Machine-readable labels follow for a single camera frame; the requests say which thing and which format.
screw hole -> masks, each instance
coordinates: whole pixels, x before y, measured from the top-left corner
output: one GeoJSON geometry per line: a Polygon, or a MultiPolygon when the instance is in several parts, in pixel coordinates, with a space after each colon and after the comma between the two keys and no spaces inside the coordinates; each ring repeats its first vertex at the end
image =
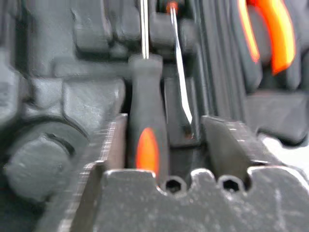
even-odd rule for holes
{"type": "Polygon", "coordinates": [[[182,189],[181,183],[179,183],[177,180],[169,180],[166,183],[166,190],[171,194],[176,194],[181,189],[182,189]]]}
{"type": "Polygon", "coordinates": [[[239,186],[238,183],[236,183],[233,180],[226,180],[223,182],[223,188],[229,192],[238,192],[239,186]]]}

pliers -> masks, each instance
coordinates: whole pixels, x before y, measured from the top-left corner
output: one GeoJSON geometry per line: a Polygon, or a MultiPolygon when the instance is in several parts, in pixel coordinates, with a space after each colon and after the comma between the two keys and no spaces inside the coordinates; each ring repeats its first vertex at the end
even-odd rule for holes
{"type": "Polygon", "coordinates": [[[300,41],[294,12],[288,0],[232,0],[231,23],[239,45],[246,89],[254,92],[263,78],[259,49],[248,14],[258,9],[266,22],[272,47],[272,74],[290,90],[301,82],[300,41]]]}

orange grip accent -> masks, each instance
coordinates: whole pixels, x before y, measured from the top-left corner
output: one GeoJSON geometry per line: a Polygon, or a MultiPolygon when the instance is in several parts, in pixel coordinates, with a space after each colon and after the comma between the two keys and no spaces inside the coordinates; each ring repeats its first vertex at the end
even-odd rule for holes
{"type": "Polygon", "coordinates": [[[171,1],[169,4],[166,6],[166,12],[170,14],[171,8],[175,8],[176,14],[178,13],[178,3],[175,1],[171,1]]]}
{"type": "Polygon", "coordinates": [[[267,24],[273,50],[272,71],[276,75],[286,70],[296,56],[292,20],[282,0],[255,0],[253,5],[260,9],[267,24]]]}
{"type": "Polygon", "coordinates": [[[246,0],[238,0],[238,8],[242,23],[243,31],[245,32],[245,37],[252,60],[256,63],[260,59],[260,53],[256,45],[254,33],[252,30],[251,22],[249,19],[248,8],[246,0]]]}
{"type": "Polygon", "coordinates": [[[247,0],[248,5],[254,5],[256,0],[247,0]]]}
{"type": "Polygon", "coordinates": [[[146,128],[140,135],[137,147],[136,167],[153,171],[156,175],[159,172],[159,148],[155,134],[151,128],[146,128]]]}

gray metal surface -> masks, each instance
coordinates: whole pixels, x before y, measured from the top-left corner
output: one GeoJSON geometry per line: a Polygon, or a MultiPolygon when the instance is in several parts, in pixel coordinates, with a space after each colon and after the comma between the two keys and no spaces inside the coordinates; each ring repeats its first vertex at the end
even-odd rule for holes
{"type": "Polygon", "coordinates": [[[264,143],[268,150],[279,160],[290,167],[301,170],[309,180],[309,137],[299,146],[284,146],[280,140],[259,134],[259,139],[264,143]]]}
{"type": "Polygon", "coordinates": [[[119,115],[93,134],[70,183],[54,198],[35,232],[92,231],[102,173],[123,168],[126,122],[127,115],[119,115]]]}
{"type": "Polygon", "coordinates": [[[201,121],[216,177],[233,175],[245,182],[251,166],[282,166],[245,124],[209,116],[201,121]]]}
{"type": "Polygon", "coordinates": [[[109,171],[94,231],[306,232],[309,186],[295,170],[252,167],[248,191],[225,191],[209,170],[192,172],[188,193],[165,194],[151,173],[109,171]]]}

screwdriver handle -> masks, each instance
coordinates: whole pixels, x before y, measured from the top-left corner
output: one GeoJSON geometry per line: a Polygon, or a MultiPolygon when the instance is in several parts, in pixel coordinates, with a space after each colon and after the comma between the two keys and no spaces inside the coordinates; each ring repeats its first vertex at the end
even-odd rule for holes
{"type": "Polygon", "coordinates": [[[132,71],[132,105],[129,119],[132,168],[153,171],[162,183],[169,174],[169,146],[160,81],[161,56],[141,55],[129,60],[132,71]]]}

